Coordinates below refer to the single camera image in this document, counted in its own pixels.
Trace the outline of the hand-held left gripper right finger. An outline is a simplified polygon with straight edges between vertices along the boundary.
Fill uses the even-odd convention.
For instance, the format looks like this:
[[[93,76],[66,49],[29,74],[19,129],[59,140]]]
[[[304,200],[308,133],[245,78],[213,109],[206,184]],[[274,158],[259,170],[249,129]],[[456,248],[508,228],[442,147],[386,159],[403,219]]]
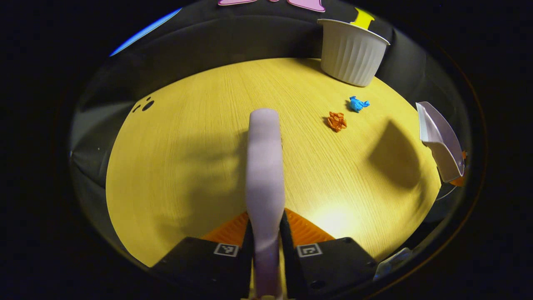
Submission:
[[[280,236],[289,299],[331,300],[374,278],[378,262],[354,239],[334,238],[290,209]]]

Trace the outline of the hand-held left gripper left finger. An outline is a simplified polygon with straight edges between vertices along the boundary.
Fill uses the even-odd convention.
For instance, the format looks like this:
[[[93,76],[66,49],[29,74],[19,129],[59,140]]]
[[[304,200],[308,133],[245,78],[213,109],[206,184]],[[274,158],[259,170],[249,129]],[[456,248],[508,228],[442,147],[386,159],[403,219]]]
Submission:
[[[185,237],[150,269],[201,300],[249,298],[254,239],[245,212],[201,238]]]

